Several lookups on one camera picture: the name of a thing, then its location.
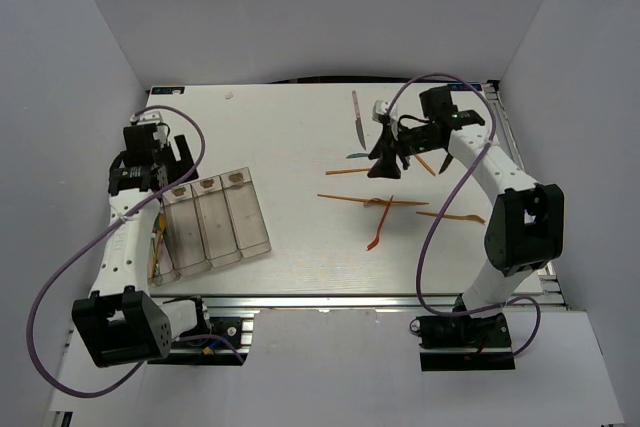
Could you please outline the dark orange plastic fork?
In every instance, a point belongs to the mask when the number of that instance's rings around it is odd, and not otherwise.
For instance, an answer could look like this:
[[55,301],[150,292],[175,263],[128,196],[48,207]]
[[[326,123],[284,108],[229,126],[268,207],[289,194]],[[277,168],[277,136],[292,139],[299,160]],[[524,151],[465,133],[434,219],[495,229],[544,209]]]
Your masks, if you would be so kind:
[[391,196],[389,199],[386,200],[382,200],[382,199],[370,199],[365,203],[366,207],[371,207],[371,206],[383,206],[384,210],[383,213],[380,217],[380,220],[377,224],[376,227],[376,232],[375,232],[375,236],[373,238],[373,240],[366,246],[366,250],[367,251],[371,251],[372,249],[374,249],[380,242],[380,236],[381,236],[381,232],[384,226],[384,223],[387,219],[387,216],[389,214],[389,211],[393,205],[393,201],[394,201],[394,196]]

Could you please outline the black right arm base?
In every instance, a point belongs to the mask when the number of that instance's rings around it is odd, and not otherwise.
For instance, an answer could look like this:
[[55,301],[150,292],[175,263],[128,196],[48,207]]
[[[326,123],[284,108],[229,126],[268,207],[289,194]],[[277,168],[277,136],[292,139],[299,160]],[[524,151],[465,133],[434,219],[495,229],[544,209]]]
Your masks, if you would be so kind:
[[422,372],[515,369],[506,318],[421,316],[409,324],[419,339]]

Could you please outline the blue corner label right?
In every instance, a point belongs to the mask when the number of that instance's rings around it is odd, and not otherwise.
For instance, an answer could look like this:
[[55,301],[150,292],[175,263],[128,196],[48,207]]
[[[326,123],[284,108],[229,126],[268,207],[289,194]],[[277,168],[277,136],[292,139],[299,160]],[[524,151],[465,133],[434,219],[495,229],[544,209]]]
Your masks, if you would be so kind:
[[468,92],[472,90],[476,90],[478,92],[483,91],[483,87],[479,83],[471,83],[469,85],[466,85],[459,82],[449,82],[448,85],[452,91],[468,91]]

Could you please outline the orange chopstick lower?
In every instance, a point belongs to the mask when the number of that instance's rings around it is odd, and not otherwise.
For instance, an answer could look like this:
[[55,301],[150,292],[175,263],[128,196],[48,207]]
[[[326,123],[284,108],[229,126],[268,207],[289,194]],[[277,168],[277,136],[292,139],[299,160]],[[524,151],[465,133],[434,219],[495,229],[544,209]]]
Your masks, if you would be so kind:
[[318,194],[316,194],[316,196],[319,197],[319,198],[326,198],[326,199],[340,200],[340,201],[347,201],[347,202],[357,202],[357,203],[362,203],[362,204],[367,204],[367,203],[372,202],[372,200],[369,199],[369,198],[343,196],[343,195],[335,195],[335,194],[318,193]]

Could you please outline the orange chopstick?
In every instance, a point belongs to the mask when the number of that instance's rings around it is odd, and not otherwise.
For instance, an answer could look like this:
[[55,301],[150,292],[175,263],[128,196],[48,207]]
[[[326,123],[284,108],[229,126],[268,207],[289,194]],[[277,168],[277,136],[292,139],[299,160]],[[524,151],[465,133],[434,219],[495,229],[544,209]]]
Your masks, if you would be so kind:
[[354,173],[368,173],[370,168],[351,168],[351,169],[335,169],[335,170],[327,170],[325,171],[325,175],[346,175],[346,174],[354,174]]
[[326,198],[326,199],[340,200],[340,201],[347,201],[347,202],[357,202],[357,203],[362,203],[362,204],[367,204],[367,203],[372,202],[372,200],[369,199],[369,198],[343,196],[343,195],[335,195],[335,194],[318,193],[318,194],[316,194],[316,196],[319,197],[319,198]]

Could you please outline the orange plastic spoon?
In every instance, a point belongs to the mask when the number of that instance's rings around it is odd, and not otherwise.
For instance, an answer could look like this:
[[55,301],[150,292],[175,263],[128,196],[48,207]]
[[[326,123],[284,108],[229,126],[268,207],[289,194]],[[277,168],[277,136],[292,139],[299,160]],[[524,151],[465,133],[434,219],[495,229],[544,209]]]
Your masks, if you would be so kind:
[[165,227],[159,227],[153,235],[152,256],[151,256],[151,277],[160,275],[163,259],[166,254]]

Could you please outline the orange plastic knife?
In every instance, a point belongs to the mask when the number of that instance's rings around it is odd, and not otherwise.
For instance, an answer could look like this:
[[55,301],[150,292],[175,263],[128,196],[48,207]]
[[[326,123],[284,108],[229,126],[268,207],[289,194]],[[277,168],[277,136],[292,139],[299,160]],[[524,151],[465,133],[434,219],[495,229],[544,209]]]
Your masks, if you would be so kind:
[[420,163],[432,176],[437,176],[435,170],[419,155],[415,154],[414,158]]

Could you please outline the iridescent metal spoon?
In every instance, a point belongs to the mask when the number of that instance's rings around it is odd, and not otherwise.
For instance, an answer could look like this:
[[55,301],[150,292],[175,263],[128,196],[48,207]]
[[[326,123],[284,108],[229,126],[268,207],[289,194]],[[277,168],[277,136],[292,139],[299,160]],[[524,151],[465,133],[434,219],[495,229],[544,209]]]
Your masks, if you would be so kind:
[[156,247],[151,256],[149,284],[159,285],[162,283],[162,274],[160,273],[160,260],[162,255],[162,247]]

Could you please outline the pink handled metal knife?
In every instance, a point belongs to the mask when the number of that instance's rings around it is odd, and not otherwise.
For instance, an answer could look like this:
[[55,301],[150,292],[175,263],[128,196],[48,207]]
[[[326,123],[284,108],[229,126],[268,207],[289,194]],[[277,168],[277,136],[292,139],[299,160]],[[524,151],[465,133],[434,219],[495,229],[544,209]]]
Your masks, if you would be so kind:
[[366,146],[366,139],[365,139],[364,129],[363,129],[363,125],[362,125],[361,111],[360,111],[360,107],[359,107],[359,99],[358,99],[357,92],[355,90],[353,90],[351,92],[351,97],[352,97],[352,102],[353,102],[353,107],[354,107],[354,115],[355,115],[354,124],[355,124],[356,136],[357,136],[357,139],[358,139],[359,144],[361,145],[361,147],[364,150],[366,150],[367,146]]

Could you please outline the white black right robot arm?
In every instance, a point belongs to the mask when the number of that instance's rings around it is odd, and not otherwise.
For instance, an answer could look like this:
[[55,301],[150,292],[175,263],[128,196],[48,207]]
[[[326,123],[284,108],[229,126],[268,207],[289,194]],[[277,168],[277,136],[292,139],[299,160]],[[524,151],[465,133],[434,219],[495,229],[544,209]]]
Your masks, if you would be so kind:
[[449,86],[432,87],[419,99],[423,116],[413,128],[402,125],[389,103],[375,103],[372,118],[382,131],[369,154],[373,166],[368,175],[398,179],[411,156],[443,150],[492,201],[484,236],[486,262],[460,296],[462,314],[451,321],[453,337],[472,346],[488,332],[485,318],[497,315],[532,272],[561,255],[564,194],[518,167],[500,147],[495,123],[474,110],[459,110]]

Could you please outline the blue corner label left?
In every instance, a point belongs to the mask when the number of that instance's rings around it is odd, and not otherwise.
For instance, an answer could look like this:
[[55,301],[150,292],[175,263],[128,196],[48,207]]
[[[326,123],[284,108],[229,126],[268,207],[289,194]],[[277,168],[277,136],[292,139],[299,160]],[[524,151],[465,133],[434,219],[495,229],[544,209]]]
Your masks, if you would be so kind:
[[157,95],[182,95],[185,92],[184,86],[156,86],[150,90],[150,94]]

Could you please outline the aluminium rail frame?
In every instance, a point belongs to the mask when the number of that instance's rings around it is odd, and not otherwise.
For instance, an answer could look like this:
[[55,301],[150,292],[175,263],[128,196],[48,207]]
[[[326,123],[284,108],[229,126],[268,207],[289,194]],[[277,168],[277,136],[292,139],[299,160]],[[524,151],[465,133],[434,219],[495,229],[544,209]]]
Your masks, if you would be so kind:
[[[422,116],[404,125],[394,101],[379,101],[373,120],[381,134],[370,152],[371,178],[397,179],[410,158],[443,150],[474,179],[493,210],[485,232],[486,261],[472,285],[449,312],[427,307],[410,323],[420,341],[425,372],[511,370],[518,350],[512,346],[503,310],[518,301],[517,287],[563,249],[564,195],[520,170],[500,147],[494,118],[460,110],[452,99],[455,78],[419,96]],[[127,364],[138,369],[162,363],[174,348],[199,357],[223,348],[239,353],[235,331],[221,330],[198,296],[154,302],[147,280],[160,251],[170,258],[177,246],[168,240],[170,197],[194,190],[200,157],[184,136],[160,135],[158,107],[135,114],[126,127],[125,149],[109,171],[112,220],[101,235],[103,266],[90,294],[75,301],[72,320],[94,364]]]

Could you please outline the small orange plastic fork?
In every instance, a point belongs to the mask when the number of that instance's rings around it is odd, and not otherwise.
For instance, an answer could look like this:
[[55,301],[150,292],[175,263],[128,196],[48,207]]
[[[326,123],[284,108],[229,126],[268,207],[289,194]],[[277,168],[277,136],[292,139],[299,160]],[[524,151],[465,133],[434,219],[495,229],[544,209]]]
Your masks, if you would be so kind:
[[[417,211],[417,214],[422,216],[433,217],[433,218],[436,218],[439,215],[438,212],[431,212],[431,211]],[[481,225],[486,224],[486,220],[477,214],[444,214],[443,218],[449,219],[449,220],[476,222]]]

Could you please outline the black plastic knife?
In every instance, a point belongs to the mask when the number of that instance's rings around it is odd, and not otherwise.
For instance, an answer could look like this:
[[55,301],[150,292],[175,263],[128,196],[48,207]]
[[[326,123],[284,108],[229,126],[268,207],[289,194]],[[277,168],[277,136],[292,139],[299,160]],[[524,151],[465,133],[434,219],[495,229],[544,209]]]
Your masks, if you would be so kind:
[[453,161],[453,157],[450,154],[447,154],[439,169],[439,175],[442,175],[448,169],[452,161]]

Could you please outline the teal plastic spoon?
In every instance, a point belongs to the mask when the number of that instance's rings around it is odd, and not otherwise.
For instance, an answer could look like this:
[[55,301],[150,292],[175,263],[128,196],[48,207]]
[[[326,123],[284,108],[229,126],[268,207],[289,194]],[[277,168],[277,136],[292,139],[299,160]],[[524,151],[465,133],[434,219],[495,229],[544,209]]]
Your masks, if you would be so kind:
[[154,249],[161,246],[162,251],[171,253],[171,239],[168,232],[168,222],[164,213],[159,213],[154,224]]

